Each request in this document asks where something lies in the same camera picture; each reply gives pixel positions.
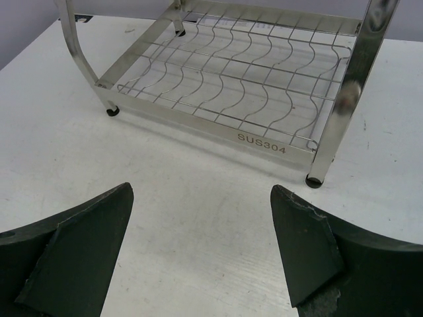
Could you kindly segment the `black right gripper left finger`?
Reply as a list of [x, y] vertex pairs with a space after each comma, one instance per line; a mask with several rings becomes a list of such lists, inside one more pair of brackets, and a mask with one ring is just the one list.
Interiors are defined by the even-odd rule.
[[1, 233], [2, 316], [100, 316], [129, 223], [125, 182]]

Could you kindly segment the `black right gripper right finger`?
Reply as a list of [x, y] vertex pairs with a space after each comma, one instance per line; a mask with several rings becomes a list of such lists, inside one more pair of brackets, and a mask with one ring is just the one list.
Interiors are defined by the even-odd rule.
[[421, 316], [422, 246], [327, 213], [276, 185], [274, 229], [300, 316]]

